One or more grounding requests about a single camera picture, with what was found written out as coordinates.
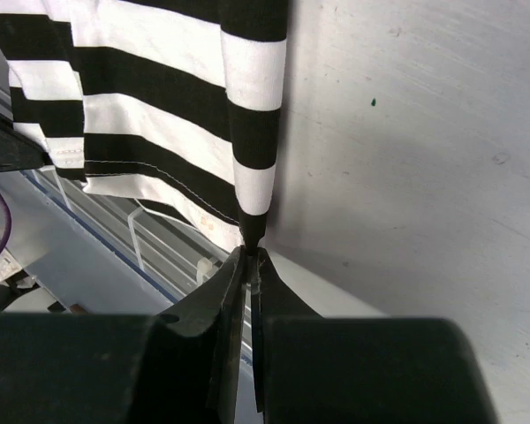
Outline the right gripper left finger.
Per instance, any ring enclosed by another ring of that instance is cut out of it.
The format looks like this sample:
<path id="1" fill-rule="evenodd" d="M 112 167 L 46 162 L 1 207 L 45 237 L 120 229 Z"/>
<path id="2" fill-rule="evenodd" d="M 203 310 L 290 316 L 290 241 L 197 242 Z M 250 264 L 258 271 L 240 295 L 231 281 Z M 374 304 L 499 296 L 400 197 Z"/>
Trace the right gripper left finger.
<path id="1" fill-rule="evenodd" d="M 170 399 L 189 423 L 235 420 L 245 316 L 246 249 L 234 249 L 204 284 L 170 307 Z"/>

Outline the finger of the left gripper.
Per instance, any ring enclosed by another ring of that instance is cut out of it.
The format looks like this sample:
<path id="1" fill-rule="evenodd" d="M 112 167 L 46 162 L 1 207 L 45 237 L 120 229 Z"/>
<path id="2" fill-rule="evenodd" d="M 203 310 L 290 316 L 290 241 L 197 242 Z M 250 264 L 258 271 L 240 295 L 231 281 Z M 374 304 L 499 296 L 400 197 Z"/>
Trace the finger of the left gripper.
<path id="1" fill-rule="evenodd" d="M 0 114 L 0 172 L 37 170 L 44 166 L 44 149 L 13 128 Z"/>

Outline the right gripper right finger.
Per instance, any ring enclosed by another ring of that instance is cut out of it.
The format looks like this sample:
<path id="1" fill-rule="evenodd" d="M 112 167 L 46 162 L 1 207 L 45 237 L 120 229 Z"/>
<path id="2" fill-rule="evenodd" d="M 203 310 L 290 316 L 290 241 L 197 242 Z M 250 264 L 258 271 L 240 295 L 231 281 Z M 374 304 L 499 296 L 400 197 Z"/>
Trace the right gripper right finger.
<path id="1" fill-rule="evenodd" d="M 321 396 L 323 318 L 279 276 L 269 253 L 249 258 L 254 390 L 260 413 L 312 413 Z"/>

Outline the black white striped tank top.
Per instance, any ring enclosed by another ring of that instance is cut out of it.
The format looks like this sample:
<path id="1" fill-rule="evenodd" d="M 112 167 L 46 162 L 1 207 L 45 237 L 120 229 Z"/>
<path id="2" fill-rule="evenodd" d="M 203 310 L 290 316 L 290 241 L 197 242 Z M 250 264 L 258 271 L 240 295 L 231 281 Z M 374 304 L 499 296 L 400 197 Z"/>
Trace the black white striped tank top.
<path id="1" fill-rule="evenodd" d="M 258 247 L 276 174 L 286 1 L 0 1 L 13 128 L 84 192 Z"/>

